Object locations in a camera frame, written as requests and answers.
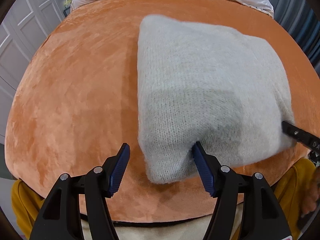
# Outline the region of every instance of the gray curtain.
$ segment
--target gray curtain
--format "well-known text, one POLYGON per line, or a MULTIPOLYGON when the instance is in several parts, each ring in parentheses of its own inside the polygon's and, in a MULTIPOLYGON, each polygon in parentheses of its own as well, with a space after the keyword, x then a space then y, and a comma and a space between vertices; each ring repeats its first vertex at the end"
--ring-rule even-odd
POLYGON ((269 0, 275 20, 294 38, 320 76, 320 22, 306 0, 269 0))

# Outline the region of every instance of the white wardrobe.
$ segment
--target white wardrobe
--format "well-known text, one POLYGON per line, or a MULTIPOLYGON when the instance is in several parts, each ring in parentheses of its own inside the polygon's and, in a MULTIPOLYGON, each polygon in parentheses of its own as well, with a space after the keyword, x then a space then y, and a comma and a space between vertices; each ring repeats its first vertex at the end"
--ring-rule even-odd
POLYGON ((64 19, 65 0, 16 0, 0 25, 0 143, 12 100, 37 49, 64 19))

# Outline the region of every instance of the blue gripper pad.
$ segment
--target blue gripper pad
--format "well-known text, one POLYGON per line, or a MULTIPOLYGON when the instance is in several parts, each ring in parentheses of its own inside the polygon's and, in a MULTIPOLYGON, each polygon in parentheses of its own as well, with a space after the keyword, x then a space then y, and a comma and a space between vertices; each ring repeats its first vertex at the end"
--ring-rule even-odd
POLYGON ((214 176, 207 165, 207 161, 196 144, 193 146, 192 152, 204 189, 206 192, 210 193, 211 197, 213 197, 216 192, 214 188, 214 176))
POLYGON ((110 175, 109 189, 108 189, 110 196, 113 196, 113 194, 119 190, 119 187, 124 175, 124 171, 127 168, 127 164, 129 162, 129 158, 130 158, 130 147, 129 145, 126 145, 124 146, 124 149, 122 150, 122 152, 120 152, 120 154, 117 155, 116 164, 110 175))

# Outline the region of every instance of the silver screw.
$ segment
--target silver screw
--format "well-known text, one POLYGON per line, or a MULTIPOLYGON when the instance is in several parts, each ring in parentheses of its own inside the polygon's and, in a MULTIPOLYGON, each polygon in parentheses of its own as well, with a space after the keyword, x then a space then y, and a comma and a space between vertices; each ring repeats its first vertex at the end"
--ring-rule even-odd
POLYGON ((94 169, 93 169, 93 172, 94 173, 100 173, 102 171, 102 167, 95 167, 94 169))
POLYGON ((230 171, 230 168, 228 166, 222 166, 221 167, 221 171, 223 172, 229 172, 230 171))
POLYGON ((68 174, 62 174, 61 176, 60 176, 60 179, 61 180, 66 180, 67 178, 68 178, 69 176, 68 176, 68 174))
POLYGON ((262 179, 262 178, 263 178, 263 175, 262 175, 260 172, 257 172, 254 176, 255 176, 257 179, 262 179))

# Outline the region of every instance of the white knitted garment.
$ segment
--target white knitted garment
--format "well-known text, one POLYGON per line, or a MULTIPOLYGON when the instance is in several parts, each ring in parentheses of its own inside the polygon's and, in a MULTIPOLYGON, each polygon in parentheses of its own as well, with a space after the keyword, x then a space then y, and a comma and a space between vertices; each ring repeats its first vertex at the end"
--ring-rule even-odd
POLYGON ((293 145, 284 67, 267 41, 220 25, 149 15, 138 41, 139 145, 151 182, 197 173, 200 141, 221 164, 237 167, 293 145))

